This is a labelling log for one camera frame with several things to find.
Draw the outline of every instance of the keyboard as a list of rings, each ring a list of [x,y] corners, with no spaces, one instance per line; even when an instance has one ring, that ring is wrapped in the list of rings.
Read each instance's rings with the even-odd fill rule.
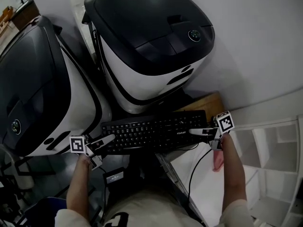
[[[102,137],[116,138],[102,147],[107,155],[129,155],[139,150],[160,153],[207,142],[205,136],[188,133],[189,129],[207,127],[204,110],[172,112],[126,118],[101,124]]]

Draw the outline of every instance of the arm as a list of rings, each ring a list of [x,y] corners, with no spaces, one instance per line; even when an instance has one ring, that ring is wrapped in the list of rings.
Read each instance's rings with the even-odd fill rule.
[[[232,202],[246,198],[245,173],[235,145],[229,134],[222,138],[224,157],[224,198],[222,212]]]
[[[67,209],[73,210],[89,221],[88,181],[91,163],[89,157],[80,155],[67,192]]]

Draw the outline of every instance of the pink object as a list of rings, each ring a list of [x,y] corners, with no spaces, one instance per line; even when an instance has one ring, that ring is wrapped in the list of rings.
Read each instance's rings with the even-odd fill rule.
[[[224,164],[223,151],[214,151],[214,172],[219,172]]]

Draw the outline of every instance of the shirt sleeve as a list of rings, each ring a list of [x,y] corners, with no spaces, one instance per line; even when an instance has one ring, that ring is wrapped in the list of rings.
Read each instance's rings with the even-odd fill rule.
[[[253,227],[246,200],[236,200],[224,210],[218,227]]]
[[[90,227],[90,224],[73,210],[59,210],[55,217],[55,227]]]

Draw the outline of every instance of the white t-shirt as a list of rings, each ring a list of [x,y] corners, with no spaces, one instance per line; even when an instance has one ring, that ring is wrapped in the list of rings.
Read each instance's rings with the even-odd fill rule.
[[[170,197],[142,191],[116,204],[107,214],[104,227],[201,227]],[[55,227],[90,227],[73,210],[59,210]],[[216,227],[253,227],[245,200],[231,203]]]

